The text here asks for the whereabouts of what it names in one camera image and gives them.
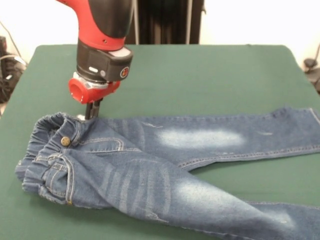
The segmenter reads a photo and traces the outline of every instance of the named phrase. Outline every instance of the background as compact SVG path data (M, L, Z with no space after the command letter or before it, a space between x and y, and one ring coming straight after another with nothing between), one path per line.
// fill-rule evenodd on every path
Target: background
M23 59L39 45L76 44L78 21L55 0L1 0L0 21L11 32ZM303 67L320 42L319 0L206 0L200 44L285 45ZM0 35L8 37L0 26ZM11 42L8 50L16 53Z

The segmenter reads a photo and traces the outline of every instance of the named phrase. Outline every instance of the green tablecloth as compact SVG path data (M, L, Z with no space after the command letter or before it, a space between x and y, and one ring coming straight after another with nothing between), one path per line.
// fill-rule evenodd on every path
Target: green tablecloth
M268 113L320 100L284 46L131 46L122 86L101 103L104 117ZM14 175L35 122L56 112L84 114L68 80L75 45L40 46L0 120L1 240L206 240L201 233L132 219L112 210L61 206L22 191ZM319 155L217 163L192 173L251 201L320 205Z

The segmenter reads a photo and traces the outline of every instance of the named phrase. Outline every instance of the elastic waistband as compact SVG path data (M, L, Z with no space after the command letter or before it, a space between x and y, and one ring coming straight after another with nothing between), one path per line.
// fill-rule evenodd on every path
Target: elastic waistband
M19 161L15 168L17 178L23 182L26 171L32 163L46 162L50 156L62 153L63 149L78 143L81 132L81 122L75 117L66 113L58 112L53 115L46 115L40 118L32 131L24 158ZM41 179L48 165L37 164L35 175Z

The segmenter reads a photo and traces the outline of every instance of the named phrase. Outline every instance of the pant leg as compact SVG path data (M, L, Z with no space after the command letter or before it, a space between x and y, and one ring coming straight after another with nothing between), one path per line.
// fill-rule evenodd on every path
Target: pant leg
M102 119L143 152L191 171L215 162L252 161L320 151L320 121L311 108L268 114Z
M144 152L67 149L50 162L30 165L23 189L32 192L35 185L41 197L58 204L116 208L139 220L225 240L320 239L318 208L245 202Z

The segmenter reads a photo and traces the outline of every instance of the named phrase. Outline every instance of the jeans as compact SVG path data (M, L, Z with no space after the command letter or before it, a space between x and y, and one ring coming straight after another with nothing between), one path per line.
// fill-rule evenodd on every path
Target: jeans
M319 240L320 208L248 202L189 173L216 162L319 153L319 116L284 107L81 121L59 112L37 121L15 174L24 191L57 204L116 208L225 240Z

